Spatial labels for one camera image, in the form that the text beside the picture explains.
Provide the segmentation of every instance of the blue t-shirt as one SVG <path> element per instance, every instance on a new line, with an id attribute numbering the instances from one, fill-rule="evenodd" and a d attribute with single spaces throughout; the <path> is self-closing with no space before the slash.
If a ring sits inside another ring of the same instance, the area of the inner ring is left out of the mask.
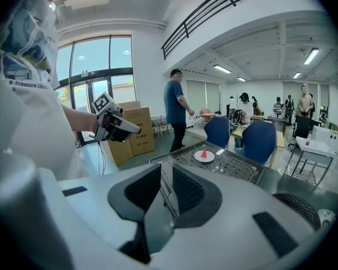
<path id="1" fill-rule="evenodd" d="M 170 124 L 185 123 L 185 109 L 177 97 L 183 95 L 183 89 L 177 81 L 169 81 L 164 90 L 164 103 L 167 121 Z"/>

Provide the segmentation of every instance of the cardboard box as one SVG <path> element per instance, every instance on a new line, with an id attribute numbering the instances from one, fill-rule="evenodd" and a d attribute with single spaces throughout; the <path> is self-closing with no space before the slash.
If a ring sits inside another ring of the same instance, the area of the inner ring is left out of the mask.
<path id="1" fill-rule="evenodd" d="M 104 141 L 103 148 L 105 153 L 114 160 L 116 166 L 133 158 L 129 140 L 124 142 Z"/>
<path id="2" fill-rule="evenodd" d="M 133 155 L 136 156 L 154 151 L 155 143 L 149 108 L 124 110 L 123 117 L 141 128 L 141 132 L 139 134 L 133 134 L 130 137 L 130 145 Z"/>
<path id="3" fill-rule="evenodd" d="M 140 101 L 118 103 L 118 106 L 124 110 L 141 108 Z"/>

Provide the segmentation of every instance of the man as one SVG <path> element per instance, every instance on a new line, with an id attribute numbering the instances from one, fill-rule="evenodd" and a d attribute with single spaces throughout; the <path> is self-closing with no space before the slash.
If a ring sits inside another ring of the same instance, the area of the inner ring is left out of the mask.
<path id="1" fill-rule="evenodd" d="M 238 103 L 237 109 L 242 110 L 242 121 L 241 124 L 249 124 L 250 123 L 250 117 L 253 116 L 253 105 L 249 102 L 249 95 L 244 92 L 241 95 L 241 102 Z M 235 146 L 234 151 L 237 152 L 241 148 L 244 147 L 244 140 L 235 137 L 234 138 Z"/>
<path id="2" fill-rule="evenodd" d="M 54 91 L 55 0 L 17 0 L 0 24 L 0 149 L 31 158 L 56 179 L 88 176 L 72 131 L 95 132 L 95 114 L 61 106 Z"/>
<path id="3" fill-rule="evenodd" d="M 233 113 L 233 111 L 237 108 L 237 103 L 235 102 L 235 99 L 233 96 L 229 99 L 229 112 L 227 113 L 227 118 L 230 117 L 230 115 Z"/>
<path id="4" fill-rule="evenodd" d="M 189 107 L 184 98 L 183 89 L 180 85 L 182 79 L 182 72 L 178 69 L 173 69 L 170 73 L 170 81 L 164 89 L 167 122 L 172 125 L 174 130 L 174 140 L 170 152 L 184 147 L 182 141 L 186 130 L 185 111 L 188 111 L 191 116 L 194 115 L 194 111 Z"/>
<path id="5" fill-rule="evenodd" d="M 313 94 L 309 94 L 310 96 L 311 96 L 311 98 L 312 98 L 312 103 L 313 103 L 313 108 L 312 109 L 310 109 L 310 118 L 313 118 L 313 113 L 315 112 L 315 104 L 314 104 L 314 102 L 313 102 Z"/>
<path id="6" fill-rule="evenodd" d="M 291 95 L 288 95 L 288 99 L 285 102 L 286 106 L 286 118 L 289 118 L 288 125 L 292 125 L 292 114 L 294 112 L 294 101 Z"/>
<path id="7" fill-rule="evenodd" d="M 302 96 L 297 106 L 297 115 L 299 117 L 310 118 L 310 110 L 313 108 L 313 101 L 310 95 L 306 93 L 306 86 L 302 85 Z"/>
<path id="8" fill-rule="evenodd" d="M 274 116 L 277 118 L 282 117 L 283 104 L 281 104 L 281 98 L 277 97 L 277 102 L 273 105 Z"/>

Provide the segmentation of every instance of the ceiling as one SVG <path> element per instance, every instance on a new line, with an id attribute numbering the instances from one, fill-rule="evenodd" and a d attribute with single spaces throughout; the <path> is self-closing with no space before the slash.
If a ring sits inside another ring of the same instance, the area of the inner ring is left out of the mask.
<path id="1" fill-rule="evenodd" d="M 319 52 L 304 65 L 312 48 Z M 219 64 L 226 74 L 213 68 Z M 185 71 L 236 82 L 245 80 L 293 79 L 338 83 L 338 33 L 329 17 L 277 21 L 247 29 L 203 50 L 181 66 Z"/>
<path id="2" fill-rule="evenodd" d="M 162 21 L 162 17 L 170 0 L 109 0 L 109 3 L 73 10 L 64 4 L 64 0 L 56 3 L 56 25 L 71 21 L 87 20 L 101 16 L 107 19 L 143 19 Z"/>

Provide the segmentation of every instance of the blue chair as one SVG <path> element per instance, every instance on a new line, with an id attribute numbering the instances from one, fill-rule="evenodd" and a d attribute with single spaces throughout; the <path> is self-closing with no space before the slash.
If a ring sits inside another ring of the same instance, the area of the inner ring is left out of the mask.
<path id="1" fill-rule="evenodd" d="M 221 148 L 226 148 L 229 141 L 229 120 L 226 117 L 213 117 L 204 126 L 207 141 Z"/>
<path id="2" fill-rule="evenodd" d="M 277 145 L 277 131 L 272 123 L 256 120 L 243 130 L 244 148 L 238 155 L 266 163 Z"/>

